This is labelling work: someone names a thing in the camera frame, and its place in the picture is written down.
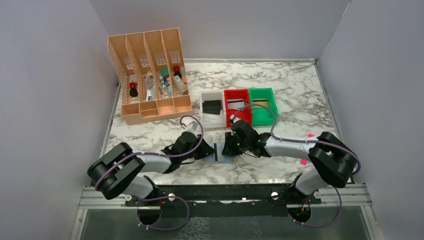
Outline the beige card holder wallet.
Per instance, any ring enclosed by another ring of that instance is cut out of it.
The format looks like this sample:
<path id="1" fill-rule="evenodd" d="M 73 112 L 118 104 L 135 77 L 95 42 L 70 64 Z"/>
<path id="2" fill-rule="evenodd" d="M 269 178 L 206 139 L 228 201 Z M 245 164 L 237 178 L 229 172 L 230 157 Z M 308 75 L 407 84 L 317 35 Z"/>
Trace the beige card holder wallet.
<path id="1" fill-rule="evenodd" d="M 213 154 L 203 158 L 201 162 L 203 164 L 234 164 L 235 159 L 233 156 L 222 155 L 225 143 L 209 143 L 209 146 L 213 148 Z"/>

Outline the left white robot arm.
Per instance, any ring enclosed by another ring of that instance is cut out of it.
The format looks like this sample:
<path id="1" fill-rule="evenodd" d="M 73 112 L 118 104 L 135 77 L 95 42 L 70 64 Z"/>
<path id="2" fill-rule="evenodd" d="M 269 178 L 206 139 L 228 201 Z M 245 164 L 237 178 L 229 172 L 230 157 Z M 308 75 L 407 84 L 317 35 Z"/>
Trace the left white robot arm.
<path id="1" fill-rule="evenodd" d="M 184 131 L 175 143 L 159 152 L 134 152 L 127 143 L 121 142 L 93 163 L 87 175 L 107 200 L 127 194 L 137 196 L 149 206 L 157 200 L 159 189 L 148 176 L 139 177 L 139 173 L 168 174 L 187 159 L 200 160 L 213 153 L 214 148 L 202 135 Z"/>

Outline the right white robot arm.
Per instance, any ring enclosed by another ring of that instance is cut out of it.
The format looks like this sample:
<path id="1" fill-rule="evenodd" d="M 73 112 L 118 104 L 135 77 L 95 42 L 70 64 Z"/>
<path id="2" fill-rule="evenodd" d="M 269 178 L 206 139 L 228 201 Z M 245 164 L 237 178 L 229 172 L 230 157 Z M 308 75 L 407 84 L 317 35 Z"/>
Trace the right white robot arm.
<path id="1" fill-rule="evenodd" d="M 321 188 L 344 188 L 350 176 L 362 167 L 358 156 L 330 132 L 324 131 L 317 138 L 283 138 L 272 131 L 258 133 L 240 119 L 225 134 L 222 155 L 239 156 L 245 152 L 258 158 L 290 157 L 313 164 L 313 170 L 299 174 L 289 187 L 289 199 L 296 204 Z"/>

